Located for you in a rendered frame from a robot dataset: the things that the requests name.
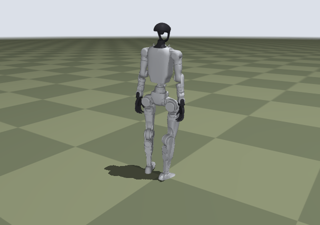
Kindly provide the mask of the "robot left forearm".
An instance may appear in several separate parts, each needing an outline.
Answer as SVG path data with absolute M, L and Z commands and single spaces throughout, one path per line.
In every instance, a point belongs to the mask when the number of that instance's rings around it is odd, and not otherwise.
M 139 72 L 140 72 L 140 71 L 139 71 Z M 144 95 L 145 82 L 146 82 L 145 77 L 141 77 L 141 76 L 140 76 L 140 73 L 139 73 L 139 75 L 138 75 L 138 84 L 137 84 L 137 91 L 136 91 L 136 94 L 137 94 L 137 92 L 139 92 L 139 97 L 142 97 L 142 96 Z

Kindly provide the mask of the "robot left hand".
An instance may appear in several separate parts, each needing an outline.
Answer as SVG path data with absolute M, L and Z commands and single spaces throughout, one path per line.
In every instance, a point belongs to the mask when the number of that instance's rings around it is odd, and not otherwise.
M 141 109 L 141 105 L 142 105 L 142 107 L 143 108 L 145 108 L 144 106 L 143 106 L 143 104 L 142 104 L 142 96 L 140 97 L 140 93 L 139 92 L 137 92 L 136 93 L 136 101 L 135 101 L 135 111 L 137 112 L 137 113 L 139 113 L 139 114 L 142 114 L 142 113 L 144 113 L 143 111 L 142 111 L 142 109 Z

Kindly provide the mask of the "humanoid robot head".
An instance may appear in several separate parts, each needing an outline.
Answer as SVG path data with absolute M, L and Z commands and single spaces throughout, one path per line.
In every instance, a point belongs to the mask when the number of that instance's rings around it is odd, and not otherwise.
M 159 36 L 157 44 L 153 47 L 159 48 L 159 49 L 166 48 L 165 42 L 167 42 L 170 37 L 171 27 L 168 24 L 161 22 L 161 23 L 156 24 L 153 30 L 155 32 L 157 32 L 158 36 Z M 164 32 L 167 33 L 167 39 L 165 39 L 165 40 L 163 40 L 161 37 L 161 35 L 163 35 Z

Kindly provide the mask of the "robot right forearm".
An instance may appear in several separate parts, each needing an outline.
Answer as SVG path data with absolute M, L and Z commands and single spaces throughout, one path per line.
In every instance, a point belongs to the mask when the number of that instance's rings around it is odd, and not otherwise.
M 180 104 L 180 100 L 181 99 L 184 99 L 184 102 L 185 102 L 185 98 L 184 98 L 184 96 L 185 96 L 185 92 L 184 92 L 184 79 L 185 79 L 185 77 L 184 77 L 184 75 L 182 74 L 181 75 L 181 82 L 179 82 L 179 83 L 177 83 L 176 84 L 176 92 L 177 92 L 177 102 Z

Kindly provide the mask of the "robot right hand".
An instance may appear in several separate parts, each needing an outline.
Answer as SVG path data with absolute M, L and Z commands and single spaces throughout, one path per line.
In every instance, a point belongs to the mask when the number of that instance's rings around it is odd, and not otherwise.
M 180 121 L 182 121 L 184 119 L 184 113 L 185 113 L 185 109 L 184 109 L 185 101 L 184 101 L 184 99 L 181 99 L 180 100 L 180 104 L 178 103 L 178 105 L 179 105 L 179 110 L 176 113 L 176 115 L 179 114 L 179 117 L 176 120 L 177 120 L 177 122 L 180 122 Z

